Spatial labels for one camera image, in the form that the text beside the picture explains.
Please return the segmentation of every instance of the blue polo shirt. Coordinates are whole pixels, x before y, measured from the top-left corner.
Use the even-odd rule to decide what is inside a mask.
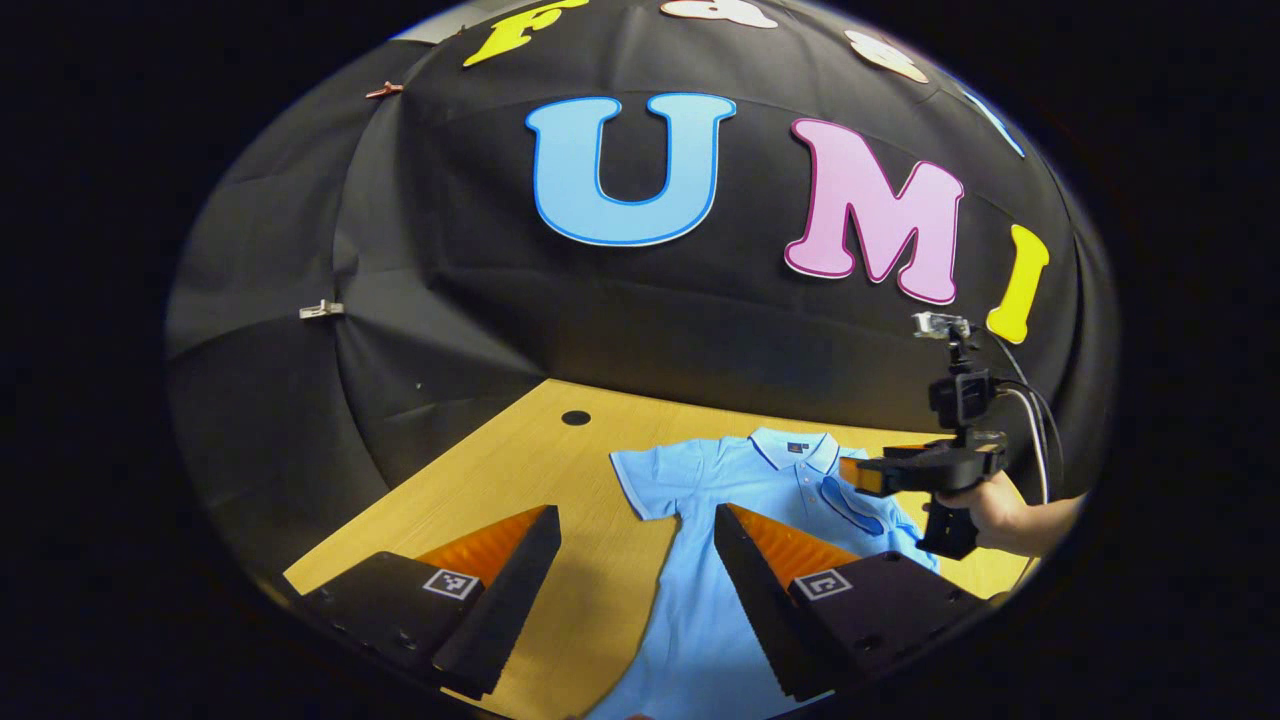
[[[827,433],[759,428],[749,438],[691,439],[609,459],[643,520],[680,515],[640,651],[588,720],[771,717],[804,705],[782,694],[712,539],[716,506],[733,502],[869,556],[896,550],[938,571],[892,498],[859,495],[836,475],[867,457]]]

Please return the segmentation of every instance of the black fabric backdrop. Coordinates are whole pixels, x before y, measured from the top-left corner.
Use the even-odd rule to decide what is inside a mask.
[[[218,176],[316,78],[431,9],[84,5],[56,32],[15,23],[14,115],[38,127],[9,149],[23,232],[6,715],[485,716],[339,651],[248,582],[187,482],[163,363],[169,281]],[[1275,283],[1266,263],[1235,261],[1268,202],[1247,190],[1274,176],[1257,8],[858,12],[1037,122],[1106,231],[1123,382],[1106,482],[1043,571],[974,633],[810,716],[1275,715],[1274,368],[1270,334],[1240,311],[1274,305]],[[1215,272],[1224,243],[1230,274]]]
[[[388,42],[244,151],[192,231],[168,356],[189,471],[246,562],[279,573],[543,378],[936,430],[925,388],[946,374],[946,348],[913,338],[909,316],[932,309],[984,323],[1012,268],[1012,223],[1051,255],[1030,333],[1014,348],[1062,433],[1066,475],[1051,492],[1092,484],[1119,316],[1084,210],[1012,118],[1025,159],[927,59],[918,65],[931,82],[906,81],[861,61],[842,35],[874,28],[760,5],[778,28],[593,0],[466,69],[488,24],[434,47]],[[364,97],[385,79],[404,92]],[[671,91],[739,108],[722,123],[705,220],[636,249],[552,231],[534,205],[525,117],[567,97],[618,99],[600,184],[641,200],[660,190],[667,163],[664,120],[645,102]],[[810,154],[790,132],[801,117],[863,135],[895,190],[920,160],[961,179],[955,302],[932,306],[895,287],[909,256],[879,284],[864,260],[840,281],[786,266],[783,247],[800,237],[810,197]],[[847,242],[855,249],[852,231]],[[297,320],[321,299],[346,304],[346,315]],[[1007,366],[989,341],[982,359]],[[983,424],[1010,434],[1011,475],[1038,500],[1021,406],[997,401]]]

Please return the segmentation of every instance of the wooden table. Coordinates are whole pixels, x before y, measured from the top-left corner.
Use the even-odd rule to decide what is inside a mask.
[[[561,415],[585,410],[591,421]],[[559,506],[561,550],[493,694],[480,706],[521,720],[584,714],[640,647],[676,520],[641,521],[608,454],[692,438],[746,437],[758,427],[829,432],[872,456],[942,437],[822,425],[547,380],[301,557],[284,575],[307,593],[376,551],[416,557],[536,505]],[[923,529],[925,493],[897,496]],[[941,559],[942,575],[979,596],[1009,589],[1025,562],[978,550]]]

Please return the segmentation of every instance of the polo shirt collar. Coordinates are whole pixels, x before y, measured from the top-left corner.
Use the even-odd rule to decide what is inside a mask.
[[[804,460],[805,465],[827,474],[840,455],[840,443],[831,437],[831,433],[783,433],[756,428],[750,439],[774,470],[794,468],[797,461]],[[790,452],[788,443],[809,445],[809,447],[799,454]]]

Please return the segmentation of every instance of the cable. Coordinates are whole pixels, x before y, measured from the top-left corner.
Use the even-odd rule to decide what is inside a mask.
[[[1039,393],[1039,391],[1037,391],[1032,386],[1023,384],[1023,383],[1016,382],[1016,380],[1004,380],[1004,382],[1006,384],[1019,386],[1019,387],[1024,388],[1027,392],[1032,393],[1033,398],[1036,398],[1037,407],[1039,407],[1039,406],[1044,407],[1044,413],[1043,414],[1037,414],[1037,418],[1038,418],[1038,420],[1041,423],[1041,425],[1039,425],[1041,442],[1044,443],[1044,448],[1046,448],[1046,452],[1047,452],[1048,451],[1048,438],[1044,434],[1043,419],[1041,419],[1041,418],[1044,418],[1044,419],[1048,419],[1048,429],[1052,430],[1052,433],[1053,433],[1053,450],[1055,450],[1053,455],[1057,459],[1057,478],[1059,478],[1060,482],[1065,483],[1065,480],[1066,480],[1066,461],[1062,459],[1062,436],[1059,434],[1059,432],[1057,432],[1057,423],[1053,421],[1053,413],[1048,409],[1048,402],[1046,402],[1044,397]]]
[[[1015,396],[1018,398],[1019,402],[1023,404],[1023,407],[1027,409],[1027,423],[1030,425],[1032,434],[1034,436],[1036,434],[1036,411],[1032,409],[1032,404],[1030,404],[1030,401],[1027,400],[1027,396],[1024,396],[1023,393],[1020,393],[1020,392],[1018,392],[1015,389],[1004,389],[1004,391],[1000,392],[1000,395],[1012,395],[1012,396]],[[1048,503],[1048,474],[1044,471],[1044,454],[1041,452],[1041,445],[1042,445],[1042,441],[1037,441],[1037,442],[1032,443],[1032,447],[1036,450],[1036,466],[1039,468],[1039,474],[1041,474],[1041,503],[1042,505],[1047,505]],[[1023,578],[1027,577],[1027,571],[1032,569],[1032,562],[1034,562],[1034,561],[1036,561],[1034,557],[1028,557],[1027,559],[1027,565],[1023,565],[1023,571],[1019,573],[1018,579],[1014,580],[1014,585],[1012,587],[1016,588],[1019,585],[1019,583],[1023,582]]]
[[[1023,393],[1020,393],[1020,392],[1018,392],[1016,389],[1002,389],[1002,391],[1000,391],[1000,395],[1011,395],[1011,396],[1016,397],[1019,402],[1023,404],[1023,407],[1027,409],[1027,424],[1030,427],[1032,434],[1034,436],[1036,434],[1036,410],[1032,409],[1032,404],[1030,404],[1030,401],[1027,400],[1027,396],[1023,395]],[[1041,452],[1041,445],[1043,445],[1043,443],[1042,442],[1033,442],[1032,443],[1032,448],[1036,450],[1036,466],[1039,469],[1039,474],[1041,474],[1041,505],[1047,505],[1048,503],[1048,473],[1044,471],[1044,454]]]
[[[1006,382],[1010,382],[1012,384],[1021,384],[1021,387],[1027,388],[1027,391],[1032,393],[1032,397],[1034,398],[1036,405],[1037,405],[1037,410],[1041,406],[1044,409],[1044,416],[1048,418],[1048,427],[1050,427],[1051,430],[1053,430],[1053,445],[1055,445],[1055,448],[1057,451],[1056,452],[1056,457],[1057,457],[1057,473],[1059,473],[1057,477],[1059,477],[1059,482],[1065,483],[1066,482],[1066,461],[1062,457],[1062,436],[1057,432],[1057,423],[1053,421],[1053,411],[1050,409],[1048,402],[1044,400],[1044,396],[1041,395],[1038,389],[1036,389],[1034,387],[1032,387],[1030,380],[1027,379],[1027,374],[1023,373],[1021,365],[1019,365],[1018,360],[1014,359],[1014,354],[1009,351],[1009,346],[1005,345],[1005,341],[1001,340],[1000,336],[997,336],[996,333],[991,332],[989,329],[987,329],[983,325],[974,325],[974,327],[977,329],[980,329],[982,332],[987,333],[987,337],[989,337],[991,340],[996,341],[996,345],[1000,347],[1000,351],[1005,354],[1005,357],[1009,359],[1009,364],[1012,365],[1014,372],[1018,373],[1018,379],[1021,380],[1021,383],[1012,383],[1012,380],[1006,380]],[[1041,419],[1041,414],[1038,411],[1036,413],[1036,423],[1037,423],[1037,425],[1039,425],[1039,436],[1038,437],[1041,438],[1041,442],[1043,442],[1044,446],[1048,447],[1048,438],[1044,434],[1044,424],[1043,424],[1043,420]]]

